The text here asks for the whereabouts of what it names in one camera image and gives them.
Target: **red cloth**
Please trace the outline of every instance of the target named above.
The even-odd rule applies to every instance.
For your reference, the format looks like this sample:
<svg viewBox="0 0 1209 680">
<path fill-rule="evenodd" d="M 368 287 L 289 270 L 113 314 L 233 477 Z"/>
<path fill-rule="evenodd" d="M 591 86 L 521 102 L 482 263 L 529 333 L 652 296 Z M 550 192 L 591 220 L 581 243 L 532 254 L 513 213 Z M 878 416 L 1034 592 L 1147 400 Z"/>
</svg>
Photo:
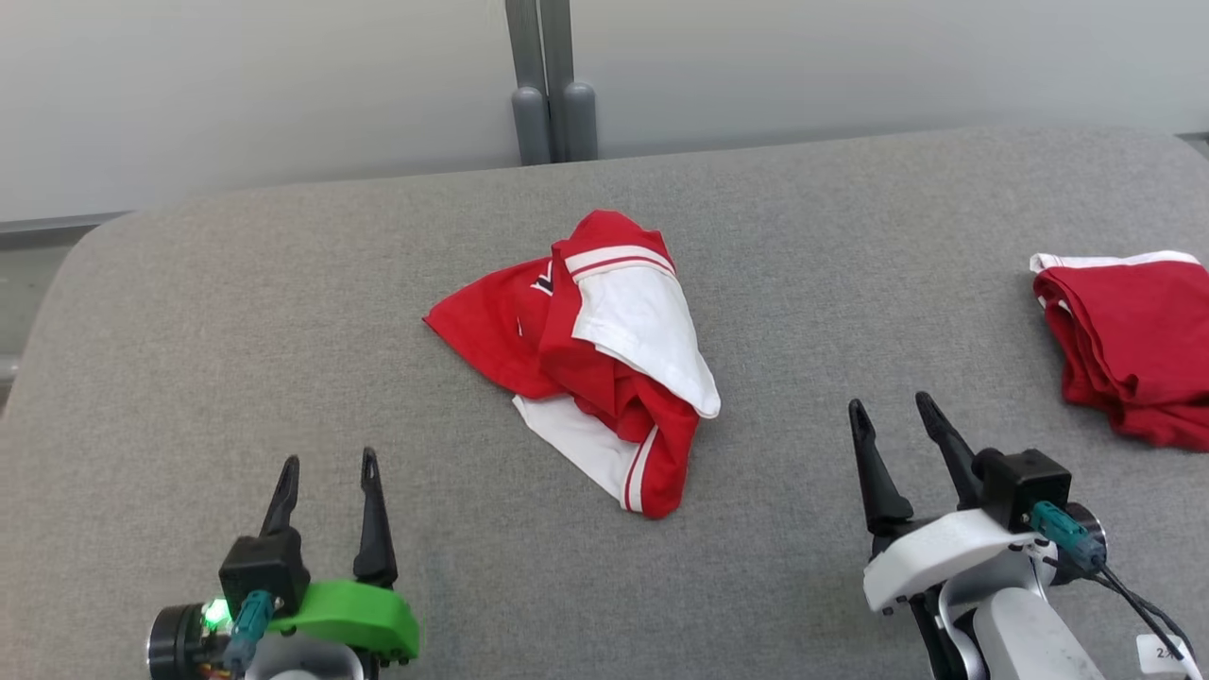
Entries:
<svg viewBox="0 0 1209 680">
<path fill-rule="evenodd" d="M 568 258 L 575 258 L 571 267 Z M 597 483 L 626 509 L 661 518 L 679 506 L 700 416 L 650 376 L 572 336 L 583 305 L 577 277 L 635 263 L 675 277 L 659 232 L 597 211 L 555 243 L 551 257 L 487 275 L 439 302 L 424 321 L 497 385 L 527 399 L 569 394 L 618 439 L 638 444 L 630 446 L 632 461 L 615 488 Z M 693 342 L 695 353 L 695 336 Z"/>
<path fill-rule="evenodd" d="M 1105 411 L 1120 434 L 1209 451 L 1209 272 L 1202 265 L 1049 266 L 1032 288 L 1066 355 L 1068 402 Z"/>
</svg>

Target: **folded shirt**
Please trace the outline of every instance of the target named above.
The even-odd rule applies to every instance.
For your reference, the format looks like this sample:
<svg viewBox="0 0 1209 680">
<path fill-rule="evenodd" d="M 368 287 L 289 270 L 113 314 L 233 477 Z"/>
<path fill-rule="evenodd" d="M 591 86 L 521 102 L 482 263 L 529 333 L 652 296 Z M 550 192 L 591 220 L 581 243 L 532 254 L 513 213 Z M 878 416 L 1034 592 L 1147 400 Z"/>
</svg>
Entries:
<svg viewBox="0 0 1209 680">
<path fill-rule="evenodd" d="M 1209 272 L 1187 253 L 1037 254 L 1034 292 L 1066 356 L 1063 397 L 1121 434 L 1209 450 Z"/>
<path fill-rule="evenodd" d="M 472 283 L 424 321 L 621 507 L 679 506 L 698 423 L 721 398 L 659 232 L 594 212 L 549 258 Z"/>
</svg>

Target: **label with number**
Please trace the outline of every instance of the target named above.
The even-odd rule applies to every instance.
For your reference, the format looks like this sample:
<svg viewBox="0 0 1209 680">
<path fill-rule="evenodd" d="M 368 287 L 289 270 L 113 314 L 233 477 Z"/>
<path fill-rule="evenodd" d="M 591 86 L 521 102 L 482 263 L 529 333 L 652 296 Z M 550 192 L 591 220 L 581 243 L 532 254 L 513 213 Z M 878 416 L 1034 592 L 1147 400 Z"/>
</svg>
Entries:
<svg viewBox="0 0 1209 680">
<path fill-rule="evenodd" d="M 1187 656 L 1188 649 L 1184 645 L 1184 640 L 1175 635 L 1168 636 L 1180 649 L 1180 653 Z M 1143 675 L 1184 673 L 1184 665 L 1180 664 L 1180 659 L 1175 658 L 1172 650 L 1168 650 L 1167 645 L 1153 633 L 1138 635 L 1138 663 L 1141 664 Z"/>
</svg>

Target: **gray table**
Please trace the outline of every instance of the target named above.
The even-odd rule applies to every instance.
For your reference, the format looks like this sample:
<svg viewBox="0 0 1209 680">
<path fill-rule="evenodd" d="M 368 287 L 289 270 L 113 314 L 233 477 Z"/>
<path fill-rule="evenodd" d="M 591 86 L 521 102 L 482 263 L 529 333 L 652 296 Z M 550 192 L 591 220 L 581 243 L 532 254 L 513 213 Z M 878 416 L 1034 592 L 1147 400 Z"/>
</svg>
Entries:
<svg viewBox="0 0 1209 680">
<path fill-rule="evenodd" d="M 592 208 L 664 232 L 723 397 L 683 506 L 623 512 L 424 324 Z M 955 502 L 912 396 L 977 449 L 1075 473 L 1111 559 L 1209 649 L 1209 457 L 1065 405 L 1035 252 L 1209 259 L 1209 163 L 1117 129 L 966 129 L 227 194 L 70 254 L 0 423 L 0 675 L 139 678 L 151 618 L 218 592 L 283 459 L 316 578 L 351 574 L 377 448 L 427 629 L 388 678 L 925 678 L 866 610 L 860 396 L 921 515 Z M 1053 595 L 1110 678 L 1140 622 Z"/>
</svg>

